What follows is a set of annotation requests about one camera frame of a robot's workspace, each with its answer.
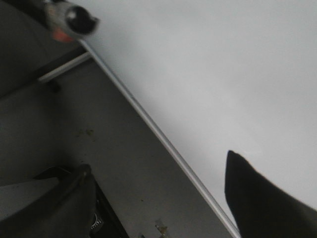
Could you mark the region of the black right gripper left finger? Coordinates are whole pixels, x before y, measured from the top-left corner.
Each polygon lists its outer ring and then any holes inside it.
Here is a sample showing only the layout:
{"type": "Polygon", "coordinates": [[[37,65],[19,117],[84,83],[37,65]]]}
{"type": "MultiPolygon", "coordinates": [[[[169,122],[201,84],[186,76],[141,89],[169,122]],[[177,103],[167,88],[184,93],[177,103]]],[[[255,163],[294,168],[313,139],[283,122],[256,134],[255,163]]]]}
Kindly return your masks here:
{"type": "Polygon", "coordinates": [[[91,167],[80,165],[55,187],[0,223],[2,238],[87,238],[96,210],[91,167]]]}

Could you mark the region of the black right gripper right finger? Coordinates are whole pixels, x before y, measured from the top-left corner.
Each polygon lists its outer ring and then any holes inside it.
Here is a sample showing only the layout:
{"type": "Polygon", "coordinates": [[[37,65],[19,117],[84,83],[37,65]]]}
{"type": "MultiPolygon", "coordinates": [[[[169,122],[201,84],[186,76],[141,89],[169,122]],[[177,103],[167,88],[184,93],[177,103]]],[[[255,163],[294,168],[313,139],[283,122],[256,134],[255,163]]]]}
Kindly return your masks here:
{"type": "Polygon", "coordinates": [[[317,212],[228,151],[224,193],[243,238],[315,238],[317,212]]]}

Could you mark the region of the dark robot base structure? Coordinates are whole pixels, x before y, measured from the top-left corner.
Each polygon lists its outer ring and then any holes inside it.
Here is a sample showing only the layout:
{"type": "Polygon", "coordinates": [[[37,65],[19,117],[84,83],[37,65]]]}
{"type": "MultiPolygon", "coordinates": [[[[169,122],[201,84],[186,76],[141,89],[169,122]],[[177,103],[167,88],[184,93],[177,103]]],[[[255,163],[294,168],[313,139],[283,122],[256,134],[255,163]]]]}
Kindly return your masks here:
{"type": "MultiPolygon", "coordinates": [[[[66,178],[75,170],[74,167],[49,167],[33,177],[36,180],[57,178],[59,181],[66,178]]],[[[129,237],[121,221],[113,210],[98,183],[96,185],[96,211],[91,225],[91,238],[127,238],[129,237]]]]}

